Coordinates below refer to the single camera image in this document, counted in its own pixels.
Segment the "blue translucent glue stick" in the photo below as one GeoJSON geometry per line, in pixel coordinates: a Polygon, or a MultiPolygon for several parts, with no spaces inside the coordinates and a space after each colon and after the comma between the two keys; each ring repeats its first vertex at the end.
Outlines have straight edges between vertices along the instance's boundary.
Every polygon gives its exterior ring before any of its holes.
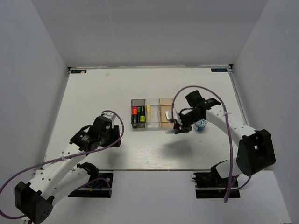
{"type": "Polygon", "coordinates": [[[171,130],[166,130],[165,133],[166,133],[166,134],[172,134],[172,133],[174,133],[174,130],[173,130],[173,129],[171,129],[171,130]]]}

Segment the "blue white tape roll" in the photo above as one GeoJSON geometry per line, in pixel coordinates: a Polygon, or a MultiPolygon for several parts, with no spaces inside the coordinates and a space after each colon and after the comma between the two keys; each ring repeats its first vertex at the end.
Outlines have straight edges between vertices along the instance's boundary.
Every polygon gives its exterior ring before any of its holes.
{"type": "Polygon", "coordinates": [[[193,128],[197,131],[197,132],[201,132],[205,129],[205,127],[207,126],[207,120],[206,119],[201,119],[197,122],[194,123],[193,128]]]}

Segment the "orange cap black highlighter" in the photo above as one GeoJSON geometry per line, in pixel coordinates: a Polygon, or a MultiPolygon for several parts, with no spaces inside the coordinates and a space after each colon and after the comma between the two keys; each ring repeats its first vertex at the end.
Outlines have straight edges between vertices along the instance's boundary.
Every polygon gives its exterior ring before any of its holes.
{"type": "Polygon", "coordinates": [[[137,110],[132,110],[132,124],[137,124],[138,118],[137,118],[137,110]]]}

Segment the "yellow cap black highlighter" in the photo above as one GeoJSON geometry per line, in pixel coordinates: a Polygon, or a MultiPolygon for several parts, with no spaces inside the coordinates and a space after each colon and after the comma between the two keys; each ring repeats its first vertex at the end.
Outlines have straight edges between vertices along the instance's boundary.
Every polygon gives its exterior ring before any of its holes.
{"type": "Polygon", "coordinates": [[[140,107],[140,117],[139,117],[140,123],[145,123],[146,117],[145,117],[145,107],[140,107]]]}

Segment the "green cap black highlighter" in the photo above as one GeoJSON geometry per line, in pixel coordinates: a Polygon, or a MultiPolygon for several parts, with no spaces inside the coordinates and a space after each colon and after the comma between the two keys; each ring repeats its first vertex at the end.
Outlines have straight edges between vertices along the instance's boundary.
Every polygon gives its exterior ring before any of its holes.
{"type": "Polygon", "coordinates": [[[137,107],[137,118],[138,118],[138,122],[139,122],[139,120],[140,120],[140,114],[141,113],[141,107],[140,106],[138,106],[137,107]]]}

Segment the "yellow translucent glue stick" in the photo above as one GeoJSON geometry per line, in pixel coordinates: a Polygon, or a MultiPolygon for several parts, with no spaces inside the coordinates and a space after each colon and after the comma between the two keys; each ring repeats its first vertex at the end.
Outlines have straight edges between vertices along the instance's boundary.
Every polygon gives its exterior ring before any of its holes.
{"type": "Polygon", "coordinates": [[[147,105],[146,107],[146,119],[147,123],[151,122],[151,105],[147,105]]]}

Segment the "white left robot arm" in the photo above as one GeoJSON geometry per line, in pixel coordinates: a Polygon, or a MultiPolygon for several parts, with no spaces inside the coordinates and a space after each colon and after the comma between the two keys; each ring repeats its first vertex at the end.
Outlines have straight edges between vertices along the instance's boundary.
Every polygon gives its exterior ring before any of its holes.
{"type": "Polygon", "coordinates": [[[62,198],[81,185],[98,183],[99,170],[89,162],[82,162],[98,148],[119,147],[120,127],[114,125],[116,115],[104,111],[93,124],[82,127],[58,156],[39,175],[27,183],[19,182],[15,189],[15,205],[35,224],[42,223],[62,198]]]}

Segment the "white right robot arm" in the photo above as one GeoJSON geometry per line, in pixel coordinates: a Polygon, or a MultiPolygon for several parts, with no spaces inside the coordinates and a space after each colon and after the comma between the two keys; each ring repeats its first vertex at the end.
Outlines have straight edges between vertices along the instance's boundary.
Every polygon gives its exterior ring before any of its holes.
{"type": "Polygon", "coordinates": [[[237,155],[230,150],[230,159],[211,167],[211,181],[222,186],[228,178],[237,175],[248,177],[276,163],[276,156],[271,134],[265,130],[256,130],[237,120],[226,110],[220,99],[204,99],[199,91],[186,96],[188,112],[177,112],[174,109],[165,113],[174,124],[173,133],[188,133],[192,125],[205,119],[222,130],[229,138],[229,143],[238,147],[237,155]]]}

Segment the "clear plastic container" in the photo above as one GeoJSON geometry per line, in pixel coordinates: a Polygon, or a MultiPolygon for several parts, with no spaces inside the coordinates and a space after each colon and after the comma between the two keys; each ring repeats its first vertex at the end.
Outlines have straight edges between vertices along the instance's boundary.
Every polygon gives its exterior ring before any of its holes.
{"type": "Polygon", "coordinates": [[[151,105],[151,122],[146,122],[147,129],[159,129],[161,127],[160,124],[160,104],[159,99],[155,98],[147,98],[146,100],[146,107],[147,105],[151,105]]]}

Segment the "dark grey plastic container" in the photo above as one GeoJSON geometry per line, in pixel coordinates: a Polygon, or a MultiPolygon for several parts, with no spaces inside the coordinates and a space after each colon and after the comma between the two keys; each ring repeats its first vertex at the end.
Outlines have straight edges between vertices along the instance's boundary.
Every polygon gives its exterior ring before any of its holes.
{"type": "MultiPolygon", "coordinates": [[[[132,99],[131,100],[131,112],[132,112],[132,107],[134,106],[144,106],[145,111],[146,111],[146,100],[145,99],[132,99]]],[[[132,124],[132,115],[131,115],[131,126],[132,128],[145,128],[146,127],[146,121],[145,123],[140,123],[138,122],[137,124],[132,124]]]]}

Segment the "right blue corner label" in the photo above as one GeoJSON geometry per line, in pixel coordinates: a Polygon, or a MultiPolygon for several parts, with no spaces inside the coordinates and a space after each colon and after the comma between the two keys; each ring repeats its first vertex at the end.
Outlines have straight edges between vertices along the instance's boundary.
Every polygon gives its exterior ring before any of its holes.
{"type": "Polygon", "coordinates": [[[211,68],[211,72],[227,72],[226,68],[211,68]]]}

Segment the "blue corner label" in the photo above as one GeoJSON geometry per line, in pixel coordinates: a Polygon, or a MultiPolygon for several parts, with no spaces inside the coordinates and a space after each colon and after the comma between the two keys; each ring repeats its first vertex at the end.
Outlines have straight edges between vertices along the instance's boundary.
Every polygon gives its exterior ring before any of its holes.
{"type": "Polygon", "coordinates": [[[226,68],[211,68],[211,72],[227,72],[226,68]]]}
{"type": "Polygon", "coordinates": [[[87,70],[71,70],[71,74],[85,74],[87,70]]]}

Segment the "left blue corner label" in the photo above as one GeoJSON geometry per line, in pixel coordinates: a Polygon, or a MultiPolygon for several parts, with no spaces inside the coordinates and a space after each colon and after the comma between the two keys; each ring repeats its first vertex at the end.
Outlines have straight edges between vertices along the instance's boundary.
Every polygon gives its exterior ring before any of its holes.
{"type": "Polygon", "coordinates": [[[71,74],[85,74],[87,70],[71,70],[71,74]]]}

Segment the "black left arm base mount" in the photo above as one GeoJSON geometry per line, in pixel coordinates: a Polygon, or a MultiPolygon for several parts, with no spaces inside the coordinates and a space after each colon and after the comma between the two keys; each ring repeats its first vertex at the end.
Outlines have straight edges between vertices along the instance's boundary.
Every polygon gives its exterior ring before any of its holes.
{"type": "Polygon", "coordinates": [[[99,172],[100,179],[71,192],[68,198],[110,198],[113,187],[113,172],[99,172]]]}

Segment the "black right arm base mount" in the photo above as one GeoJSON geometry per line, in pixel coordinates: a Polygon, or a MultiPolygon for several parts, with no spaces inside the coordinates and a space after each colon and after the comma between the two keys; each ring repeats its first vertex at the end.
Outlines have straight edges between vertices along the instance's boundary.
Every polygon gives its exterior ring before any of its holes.
{"type": "Polygon", "coordinates": [[[224,198],[229,176],[230,162],[225,160],[213,165],[209,171],[194,172],[191,179],[195,182],[197,199],[224,198]]]}

